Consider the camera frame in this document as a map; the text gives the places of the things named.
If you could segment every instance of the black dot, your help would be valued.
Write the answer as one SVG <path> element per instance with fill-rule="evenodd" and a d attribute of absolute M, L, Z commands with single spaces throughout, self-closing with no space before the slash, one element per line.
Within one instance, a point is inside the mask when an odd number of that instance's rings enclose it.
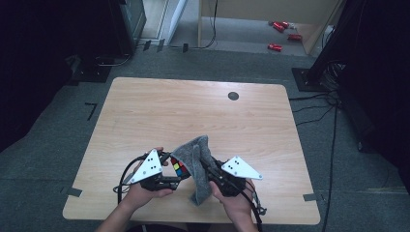
<path fill-rule="evenodd" d="M 230 98 L 233 101 L 236 101 L 237 99 L 239 99 L 239 94 L 237 94 L 236 92 L 230 92 L 228 94 L 228 98 Z"/>

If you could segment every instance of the person's left hand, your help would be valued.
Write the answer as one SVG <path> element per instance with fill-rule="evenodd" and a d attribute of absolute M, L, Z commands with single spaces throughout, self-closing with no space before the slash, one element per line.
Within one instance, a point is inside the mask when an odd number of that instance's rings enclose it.
<path fill-rule="evenodd" d="M 157 147 L 155 148 L 158 152 L 163 151 L 163 147 Z M 138 208 L 144 206 L 147 204 L 152 198 L 162 198 L 164 196 L 167 196 L 169 194 L 172 194 L 173 190 L 166 188 L 166 189 L 161 189 L 158 191 L 149 191 L 145 188 L 143 188 L 139 183 L 132 185 L 130 187 L 129 192 L 127 195 L 124 197 L 123 201 L 127 207 L 132 207 L 132 209 L 135 211 Z"/>

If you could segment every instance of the red object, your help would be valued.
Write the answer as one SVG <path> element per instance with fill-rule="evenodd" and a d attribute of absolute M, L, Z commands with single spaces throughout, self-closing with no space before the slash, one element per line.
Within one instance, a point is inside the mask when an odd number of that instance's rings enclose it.
<path fill-rule="evenodd" d="M 302 36 L 298 35 L 298 34 L 289 34 L 287 37 L 287 40 L 290 41 L 301 41 L 302 40 Z"/>
<path fill-rule="evenodd" d="M 281 52 L 281 45 L 269 43 L 268 49 Z"/>
<path fill-rule="evenodd" d="M 275 29 L 277 29 L 279 32 L 283 32 L 284 31 L 284 27 L 279 23 L 279 22 L 274 22 L 274 24 L 272 25 Z"/>
<path fill-rule="evenodd" d="M 289 28 L 289 22 L 279 22 L 279 24 L 286 29 Z"/>

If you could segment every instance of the gray cloth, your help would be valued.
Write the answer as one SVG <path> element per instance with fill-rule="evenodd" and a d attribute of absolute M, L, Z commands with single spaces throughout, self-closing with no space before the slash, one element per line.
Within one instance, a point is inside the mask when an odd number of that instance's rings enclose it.
<path fill-rule="evenodd" d="M 196 184 L 196 190 L 190 200 L 196 206 L 202 204 L 212 191 L 208 183 L 205 169 L 202 167 L 200 158 L 204 158 L 211 163 L 212 167 L 217 167 L 213 162 L 211 151 L 208 148 L 208 135 L 202 135 L 194 140 L 175 149 L 171 157 L 179 160 L 189 171 Z"/>

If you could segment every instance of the white triangular marker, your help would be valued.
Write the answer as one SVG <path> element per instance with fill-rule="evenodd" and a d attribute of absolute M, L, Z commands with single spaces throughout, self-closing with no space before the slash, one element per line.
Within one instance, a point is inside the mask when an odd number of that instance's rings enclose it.
<path fill-rule="evenodd" d="M 162 166 L 160 162 L 160 157 L 158 156 L 157 150 L 153 149 L 142 162 L 141 166 L 136 170 L 135 174 L 131 177 L 131 183 L 137 183 L 148 177 L 154 176 L 162 172 Z"/>
<path fill-rule="evenodd" d="M 226 162 L 222 166 L 222 170 L 235 177 L 251 178 L 256 180 L 262 180 L 263 178 L 259 172 L 253 169 L 253 167 L 238 156 Z"/>

